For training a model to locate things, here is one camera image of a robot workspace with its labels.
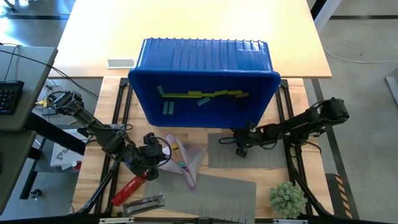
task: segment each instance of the wooden platform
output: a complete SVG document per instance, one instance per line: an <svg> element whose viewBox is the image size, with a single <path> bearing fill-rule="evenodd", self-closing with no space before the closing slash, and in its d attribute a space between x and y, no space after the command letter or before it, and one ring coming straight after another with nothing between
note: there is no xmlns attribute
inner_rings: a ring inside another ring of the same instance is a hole
<svg viewBox="0 0 398 224"><path fill-rule="evenodd" d="M77 78L126 77L106 69L107 59L137 59L150 37L262 40L282 77L331 77L306 0L77 0L54 67Z"/></svg>
<svg viewBox="0 0 398 224"><path fill-rule="evenodd" d="M118 92L119 81L121 77L104 77L99 100L97 103L95 116L103 123L111 123L113 117L114 106L116 103L116 95ZM291 100L294 107L294 113L299 114L308 108L307 95L305 93L302 79L289 79L289 88ZM122 100L121 114L119 115L119 122L123 115L124 102ZM228 133L225 129L203 129L203 128L158 128L148 124L145 114L138 102L138 99L133 95L132 103L130 105L130 112L128 117L128 124L134 126L134 129L129 131L130 138L138 145L143 145L142 137L153 132L156 136L164 137L168 132L172 132L181 141L197 144L207 144L208 133ZM267 123L279 123L278 109L275 98L272 99L259 125ZM73 197L73 206L79 209L89 199L94 190L98 187L100 182L101 170L103 166L105 153L100 147L93 143L86 149L85 158L81 167L78 182L76 185L75 195ZM325 172L323 170L322 159L319 150L313 146L306 145L303 147L303 161L305 172L307 175L308 186L322 203L322 205L331 213L333 207L331 204L328 186L326 183ZM276 187L283 181L289 180L287 169L209 169L207 155L200 168L201 174L216 175L221 177L248 180L257 183L256 192L256 217L257 218L274 218L269 207L269 189ZM121 190L132 178L134 174L129 171L124 165L121 165L119 172L117 192ZM139 190L127 201L137 200L142 198L145 185L141 186ZM106 207L108 199L108 190L104 194L103 210ZM114 207L113 213L120 212L121 208ZM194 217L193 215L171 212L167 210L153 210L138 214L140 217Z"/></svg>

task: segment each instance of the gray felt mat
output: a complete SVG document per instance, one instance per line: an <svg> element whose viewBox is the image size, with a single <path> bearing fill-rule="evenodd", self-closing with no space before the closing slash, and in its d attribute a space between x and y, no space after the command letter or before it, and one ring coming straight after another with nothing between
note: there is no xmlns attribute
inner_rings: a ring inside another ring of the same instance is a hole
<svg viewBox="0 0 398 224"><path fill-rule="evenodd" d="M236 144L220 144L219 139L231 137L230 134L212 133L208 135L209 168L286 168L285 149L282 140L275 148L263 149L259 146L248 148L246 158L235 154Z"/></svg>
<svg viewBox="0 0 398 224"><path fill-rule="evenodd" d="M183 175L159 170L159 178L147 182L144 197L160 193L165 196L166 210L254 223L255 182L198 174L197 186L189 189Z"/></svg>

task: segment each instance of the blue plastic bin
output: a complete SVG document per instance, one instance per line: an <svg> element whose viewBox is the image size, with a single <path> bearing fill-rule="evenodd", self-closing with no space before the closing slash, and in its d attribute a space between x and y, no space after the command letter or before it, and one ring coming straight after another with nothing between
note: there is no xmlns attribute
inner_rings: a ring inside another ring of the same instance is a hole
<svg viewBox="0 0 398 224"><path fill-rule="evenodd" d="M248 123L258 124L278 88L280 75L273 71L268 45L262 41L150 38L142 44L129 81L154 126L245 128ZM199 106L204 96L161 95L220 90L242 90L248 96L210 97ZM168 113L171 102L174 109Z"/></svg>

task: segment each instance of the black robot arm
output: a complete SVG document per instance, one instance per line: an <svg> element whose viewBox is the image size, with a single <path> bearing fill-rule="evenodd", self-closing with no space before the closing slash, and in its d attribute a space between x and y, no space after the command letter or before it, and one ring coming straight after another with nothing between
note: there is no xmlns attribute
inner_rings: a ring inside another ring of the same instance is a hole
<svg viewBox="0 0 398 224"><path fill-rule="evenodd" d="M246 157L248 147L276 144L287 136L289 144L301 146L312 133L322 134L325 125L344 123L349 114L341 99L332 98L323 100L309 107L302 114L294 116L279 124L267 124L253 130L252 126L246 129L233 129L233 142L238 146L236 154Z"/></svg>
<svg viewBox="0 0 398 224"><path fill-rule="evenodd" d="M49 106L58 113L73 116L96 137L96 141L108 156L116 162L123 162L134 174L144 176L146 173L147 180L158 177L158 164L166 160L166 157L158 141L161 138L155 137L154 133L144 136L145 146L136 147L123 128L117 129L103 124L84 109L81 95L74 91L62 92L56 98L49 97Z"/></svg>

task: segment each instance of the succulent plant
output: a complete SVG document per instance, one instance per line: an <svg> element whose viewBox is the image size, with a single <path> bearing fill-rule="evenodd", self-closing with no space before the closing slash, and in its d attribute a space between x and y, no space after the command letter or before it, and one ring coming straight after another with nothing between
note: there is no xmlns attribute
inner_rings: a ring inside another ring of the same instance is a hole
<svg viewBox="0 0 398 224"><path fill-rule="evenodd" d="M297 218L303 213L307 199L301 188L290 181L283 182L269 191L269 205L276 214L284 218Z"/></svg>

